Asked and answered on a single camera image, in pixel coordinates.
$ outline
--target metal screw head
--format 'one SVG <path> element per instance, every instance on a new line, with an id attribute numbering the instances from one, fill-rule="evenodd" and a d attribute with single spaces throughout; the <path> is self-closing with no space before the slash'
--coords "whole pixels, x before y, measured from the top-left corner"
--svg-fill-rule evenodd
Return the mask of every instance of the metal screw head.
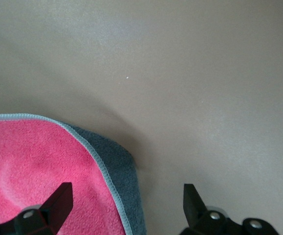
<path id="1" fill-rule="evenodd" d="M 257 220 L 251 220 L 250 225 L 255 229 L 261 229 L 262 228 L 262 224 L 260 222 L 258 222 Z"/>
<path id="2" fill-rule="evenodd" d="M 219 219 L 219 218 L 220 218 L 220 215 L 219 215 L 217 212 L 212 212 L 212 213 L 210 214 L 210 217 L 211 217 L 212 219 Z"/>
<path id="3" fill-rule="evenodd" d="M 34 214 L 34 211 L 28 211 L 23 215 L 23 218 L 27 219 L 27 218 L 31 217 L 33 214 Z"/>

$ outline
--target blue trim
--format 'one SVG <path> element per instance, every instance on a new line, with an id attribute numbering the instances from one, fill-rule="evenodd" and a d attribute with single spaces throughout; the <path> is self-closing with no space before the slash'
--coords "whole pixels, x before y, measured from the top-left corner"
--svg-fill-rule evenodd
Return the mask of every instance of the blue trim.
<path id="1" fill-rule="evenodd" d="M 127 235 L 133 235 L 132 230 L 131 230 L 131 225 L 130 222 L 127 218 L 125 208 L 123 205 L 123 202 L 121 200 L 121 197 L 118 194 L 118 191 L 116 190 L 116 187 L 114 186 L 112 179 L 109 175 L 109 172 L 102 161 L 101 157 L 99 154 L 95 151 L 95 149 L 90 145 L 90 143 L 85 140 L 82 136 L 80 136 L 73 128 L 71 128 L 69 125 L 64 124 L 62 122 L 39 116 L 39 115 L 33 115 L 33 114 L 0 114 L 0 121 L 6 121 L 6 120 L 21 120 L 21 119 L 38 119 L 38 120 L 45 120 L 45 121 L 50 121 L 53 122 L 60 127 L 64 128 L 66 131 L 68 131 L 75 139 L 77 139 L 86 149 L 87 151 L 92 155 L 96 163 L 98 164 L 101 173 L 106 181 L 106 184 L 108 188 L 110 189 L 110 192 L 114 198 L 117 210 L 119 212 L 120 218 L 123 223 L 123 227 L 125 230 L 125 233 Z"/>

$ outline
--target pink cloth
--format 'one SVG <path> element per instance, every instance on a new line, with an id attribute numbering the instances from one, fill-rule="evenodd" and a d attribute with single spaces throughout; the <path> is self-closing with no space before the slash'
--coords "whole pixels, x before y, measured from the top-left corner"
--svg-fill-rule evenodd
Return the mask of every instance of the pink cloth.
<path id="1" fill-rule="evenodd" d="M 42 120 L 0 121 L 0 223 L 62 182 L 73 184 L 74 207 L 59 234 L 125 234 L 98 165 L 69 132 Z"/>

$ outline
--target screw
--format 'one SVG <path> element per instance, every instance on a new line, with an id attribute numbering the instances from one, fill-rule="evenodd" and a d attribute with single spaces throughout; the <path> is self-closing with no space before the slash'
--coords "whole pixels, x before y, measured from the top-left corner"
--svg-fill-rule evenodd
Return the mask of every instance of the screw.
<path id="1" fill-rule="evenodd" d="M 219 218 L 220 218 L 220 215 L 219 215 L 217 212 L 212 212 L 212 213 L 210 214 L 210 217 L 211 217 L 212 219 L 219 219 Z"/>
<path id="2" fill-rule="evenodd" d="M 27 219 L 27 218 L 31 217 L 33 214 L 34 214 L 34 211 L 28 211 L 23 215 L 23 218 Z"/>
<path id="3" fill-rule="evenodd" d="M 258 222 L 257 220 L 251 220 L 250 225 L 255 229 L 261 229 L 262 228 L 262 224 L 260 222 Z"/>

